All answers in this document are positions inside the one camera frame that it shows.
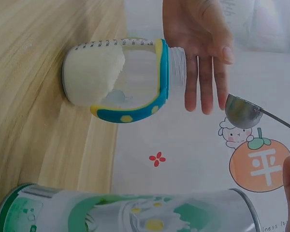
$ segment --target scoop handle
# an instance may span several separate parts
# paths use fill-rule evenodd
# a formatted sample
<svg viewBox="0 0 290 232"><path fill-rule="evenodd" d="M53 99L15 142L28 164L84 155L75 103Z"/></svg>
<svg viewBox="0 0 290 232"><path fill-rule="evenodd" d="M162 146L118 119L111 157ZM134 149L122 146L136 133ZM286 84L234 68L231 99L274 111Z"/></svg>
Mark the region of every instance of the scoop handle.
<svg viewBox="0 0 290 232"><path fill-rule="evenodd" d="M281 124L285 125L286 127L290 128L290 124L288 122L285 122L284 120L280 119L279 117L267 112L266 110L260 108L260 112L264 113L265 115L268 115L272 119L275 119L276 121L280 122Z"/></svg>

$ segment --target fingernail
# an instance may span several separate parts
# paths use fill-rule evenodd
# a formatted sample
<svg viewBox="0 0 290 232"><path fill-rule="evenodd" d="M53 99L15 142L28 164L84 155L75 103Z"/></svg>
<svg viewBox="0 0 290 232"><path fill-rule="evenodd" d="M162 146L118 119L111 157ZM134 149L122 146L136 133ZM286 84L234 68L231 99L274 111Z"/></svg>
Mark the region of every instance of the fingernail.
<svg viewBox="0 0 290 232"><path fill-rule="evenodd" d="M229 63L234 63L234 55L232 50L229 47L224 47L222 50L223 53L223 58L225 59L225 61L229 62Z"/></svg>

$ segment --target yellow dot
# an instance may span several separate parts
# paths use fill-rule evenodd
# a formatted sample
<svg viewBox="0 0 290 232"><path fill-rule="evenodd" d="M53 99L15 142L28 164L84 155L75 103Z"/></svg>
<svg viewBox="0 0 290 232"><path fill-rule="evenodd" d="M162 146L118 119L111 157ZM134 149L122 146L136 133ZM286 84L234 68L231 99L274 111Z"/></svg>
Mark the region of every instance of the yellow dot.
<svg viewBox="0 0 290 232"><path fill-rule="evenodd" d="M161 207L162 204L161 204L161 203L154 203L154 206L155 206L155 207Z"/></svg>
<svg viewBox="0 0 290 232"><path fill-rule="evenodd" d="M132 122L133 118L130 115L121 116L120 121L122 122Z"/></svg>
<svg viewBox="0 0 290 232"><path fill-rule="evenodd" d="M156 105L151 109L151 114L154 114L155 112L157 112L159 110L159 107Z"/></svg>
<svg viewBox="0 0 290 232"><path fill-rule="evenodd" d="M163 221L159 219L148 220L145 224L145 228L149 231L163 231Z"/></svg>
<svg viewBox="0 0 290 232"><path fill-rule="evenodd" d="M138 214L138 213L141 212L141 209L140 209L140 208L133 208L133 209L131 209L131 212L132 212L133 214Z"/></svg>

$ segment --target red flower illustration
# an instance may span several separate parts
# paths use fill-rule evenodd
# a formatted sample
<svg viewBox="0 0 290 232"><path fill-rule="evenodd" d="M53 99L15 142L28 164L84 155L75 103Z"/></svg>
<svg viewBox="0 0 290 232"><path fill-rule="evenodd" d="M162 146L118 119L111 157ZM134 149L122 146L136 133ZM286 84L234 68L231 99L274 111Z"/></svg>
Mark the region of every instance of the red flower illustration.
<svg viewBox="0 0 290 232"><path fill-rule="evenodd" d="M159 161L160 162L165 162L165 157L162 157L161 151L157 153L156 156L150 156L149 159L151 161L154 161L154 166L158 167L159 166Z"/></svg>

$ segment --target orange fruit illustration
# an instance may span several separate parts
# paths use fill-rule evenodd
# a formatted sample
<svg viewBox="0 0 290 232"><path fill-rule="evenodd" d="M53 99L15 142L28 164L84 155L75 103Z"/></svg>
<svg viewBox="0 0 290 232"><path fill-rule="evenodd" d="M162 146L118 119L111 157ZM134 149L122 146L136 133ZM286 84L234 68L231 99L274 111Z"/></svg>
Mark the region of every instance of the orange fruit illustration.
<svg viewBox="0 0 290 232"><path fill-rule="evenodd" d="M242 188L252 192L267 192L280 188L282 166L290 151L276 140L258 138L240 145L230 159L230 173Z"/></svg>

